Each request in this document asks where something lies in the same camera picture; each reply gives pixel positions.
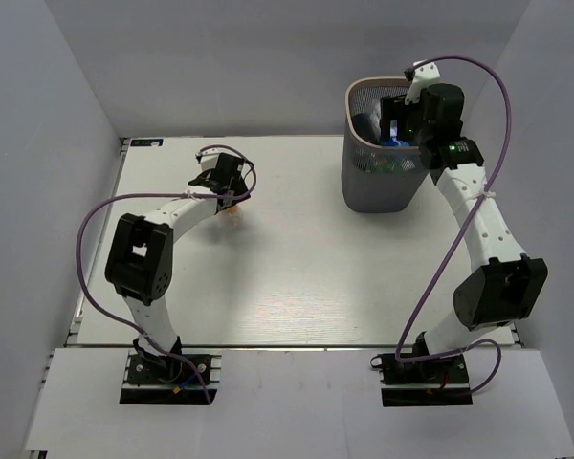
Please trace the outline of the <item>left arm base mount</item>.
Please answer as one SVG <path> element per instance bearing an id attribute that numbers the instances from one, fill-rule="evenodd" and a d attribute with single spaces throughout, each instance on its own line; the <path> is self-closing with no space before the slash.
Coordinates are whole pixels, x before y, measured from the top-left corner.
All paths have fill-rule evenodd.
<path id="1" fill-rule="evenodd" d="M 219 389 L 220 354 L 186 354 L 200 373 L 213 402 Z M 173 376 L 162 375 L 140 355 L 131 351 L 121 385 L 121 405 L 208 405 L 202 385 L 193 370 L 184 363 L 178 363 Z"/>

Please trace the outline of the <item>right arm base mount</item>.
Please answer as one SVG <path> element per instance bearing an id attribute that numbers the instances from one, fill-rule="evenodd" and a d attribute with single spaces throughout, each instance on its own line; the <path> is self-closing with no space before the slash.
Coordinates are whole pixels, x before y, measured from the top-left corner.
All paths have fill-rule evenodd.
<path id="1" fill-rule="evenodd" d="M 473 404 L 463 356 L 400 363 L 393 353 L 379 354 L 370 367 L 381 377 L 383 407 L 439 407 Z"/>

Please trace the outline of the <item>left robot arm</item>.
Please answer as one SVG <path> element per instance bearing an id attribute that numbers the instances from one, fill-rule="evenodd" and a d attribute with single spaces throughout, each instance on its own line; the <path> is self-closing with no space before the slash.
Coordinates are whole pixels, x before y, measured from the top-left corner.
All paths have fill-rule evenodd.
<path id="1" fill-rule="evenodd" d="M 125 213 L 116 226 L 104 271 L 140 329 L 134 346 L 161 381 L 183 370 L 181 341 L 166 306 L 172 279 L 173 247 L 189 230 L 250 197 L 244 167 L 253 163 L 227 146 L 196 155 L 200 173 L 185 191 L 143 215 Z"/>

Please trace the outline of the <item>green plastic bottle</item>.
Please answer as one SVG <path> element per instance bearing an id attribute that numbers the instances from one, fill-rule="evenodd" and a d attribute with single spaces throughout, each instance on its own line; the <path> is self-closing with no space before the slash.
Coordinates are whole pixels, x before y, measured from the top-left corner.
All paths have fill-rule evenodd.
<path id="1" fill-rule="evenodd" d="M 404 163 L 402 159 L 393 157 L 373 158 L 366 163 L 364 171 L 367 173 L 401 174 L 408 171 L 408 166 Z"/>

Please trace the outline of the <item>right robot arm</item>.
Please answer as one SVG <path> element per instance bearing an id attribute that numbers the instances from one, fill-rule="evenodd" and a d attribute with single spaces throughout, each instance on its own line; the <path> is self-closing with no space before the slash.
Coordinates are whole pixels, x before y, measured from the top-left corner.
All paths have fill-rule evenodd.
<path id="1" fill-rule="evenodd" d="M 453 311 L 423 332 L 411 353 L 396 355 L 427 382 L 446 372 L 447 358 L 476 346 L 496 328 L 528 318 L 548 276 L 544 260 L 530 257 L 509 230 L 482 154 L 461 133 L 464 100 L 459 87 L 436 83 L 418 97 L 380 102 L 381 138 L 394 134 L 418 148 L 460 227 L 452 246 L 464 243 L 470 257 L 472 272 L 454 290 Z"/>

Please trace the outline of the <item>blue label clear bottle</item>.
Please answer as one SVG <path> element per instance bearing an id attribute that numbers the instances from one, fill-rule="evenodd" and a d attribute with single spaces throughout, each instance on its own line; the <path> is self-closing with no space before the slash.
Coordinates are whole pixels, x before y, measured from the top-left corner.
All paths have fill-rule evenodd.
<path id="1" fill-rule="evenodd" d="M 392 120 L 388 129 L 381 133 L 380 145 L 391 147 L 407 147 L 411 146 L 411 143 L 409 141 L 403 141 L 398 138 L 398 123 L 396 120 Z"/>

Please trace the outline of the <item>orange cap small bottle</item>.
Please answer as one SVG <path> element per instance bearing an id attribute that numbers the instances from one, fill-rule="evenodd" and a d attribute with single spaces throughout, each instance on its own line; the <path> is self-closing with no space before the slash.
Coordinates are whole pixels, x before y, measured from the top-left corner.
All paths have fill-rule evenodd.
<path id="1" fill-rule="evenodd" d="M 240 205 L 235 205 L 222 210 L 218 217 L 223 225 L 238 226 L 243 221 L 243 210 Z"/>

